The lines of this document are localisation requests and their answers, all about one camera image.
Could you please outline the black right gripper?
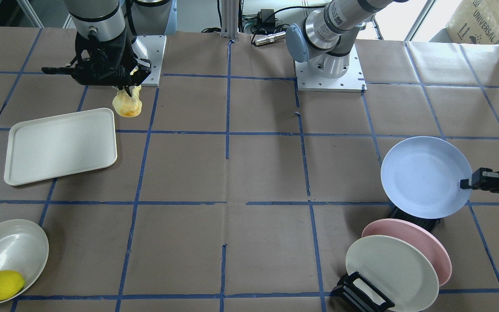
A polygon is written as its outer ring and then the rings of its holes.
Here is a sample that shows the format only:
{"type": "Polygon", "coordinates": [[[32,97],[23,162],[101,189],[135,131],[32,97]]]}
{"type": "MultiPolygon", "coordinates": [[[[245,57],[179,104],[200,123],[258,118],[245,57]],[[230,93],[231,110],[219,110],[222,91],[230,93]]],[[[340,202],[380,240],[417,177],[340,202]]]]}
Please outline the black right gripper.
{"type": "Polygon", "coordinates": [[[71,75],[81,85],[139,86],[151,74],[151,61],[137,58],[126,33],[111,41],[75,37],[74,67],[42,67],[47,75],[71,75]]]}

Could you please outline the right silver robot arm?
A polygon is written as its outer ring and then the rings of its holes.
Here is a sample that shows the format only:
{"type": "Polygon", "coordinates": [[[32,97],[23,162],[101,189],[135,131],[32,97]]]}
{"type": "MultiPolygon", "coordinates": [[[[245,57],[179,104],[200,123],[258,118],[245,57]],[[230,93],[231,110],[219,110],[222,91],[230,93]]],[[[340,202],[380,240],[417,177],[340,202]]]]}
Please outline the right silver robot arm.
{"type": "Polygon", "coordinates": [[[160,83],[165,44],[178,29],[175,0],[67,0],[75,24],[75,56],[48,75],[80,85],[129,89],[160,83]]]}

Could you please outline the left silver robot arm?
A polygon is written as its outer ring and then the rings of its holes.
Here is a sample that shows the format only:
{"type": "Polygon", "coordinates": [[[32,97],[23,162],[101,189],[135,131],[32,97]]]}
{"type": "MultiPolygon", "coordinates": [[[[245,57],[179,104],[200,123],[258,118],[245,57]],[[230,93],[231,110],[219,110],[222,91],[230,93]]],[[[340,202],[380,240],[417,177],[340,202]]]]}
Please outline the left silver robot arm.
{"type": "MultiPolygon", "coordinates": [[[[309,63],[321,77],[325,57],[344,58],[352,49],[358,25],[390,5],[389,0],[331,0],[287,29],[291,57],[309,63]]],[[[408,215],[440,219],[453,215],[469,200],[473,190],[499,193],[499,172],[489,168],[472,171],[463,153],[445,140],[415,136],[394,145],[381,166],[381,183],[390,201],[408,215]]]]}

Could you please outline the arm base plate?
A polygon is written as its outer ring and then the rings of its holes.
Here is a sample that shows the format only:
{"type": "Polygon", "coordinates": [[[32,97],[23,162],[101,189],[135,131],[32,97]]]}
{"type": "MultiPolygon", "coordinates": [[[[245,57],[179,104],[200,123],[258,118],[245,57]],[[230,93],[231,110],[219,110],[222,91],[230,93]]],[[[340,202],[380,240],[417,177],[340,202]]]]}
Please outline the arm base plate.
{"type": "Polygon", "coordinates": [[[163,35],[137,36],[133,42],[133,51],[136,53],[137,57],[150,61],[148,67],[151,68],[151,73],[143,81],[142,86],[158,87],[160,85],[167,39],[168,38],[163,35]]]}
{"type": "Polygon", "coordinates": [[[348,55],[321,55],[307,62],[294,62],[300,91],[367,91],[357,48],[348,55]]]}

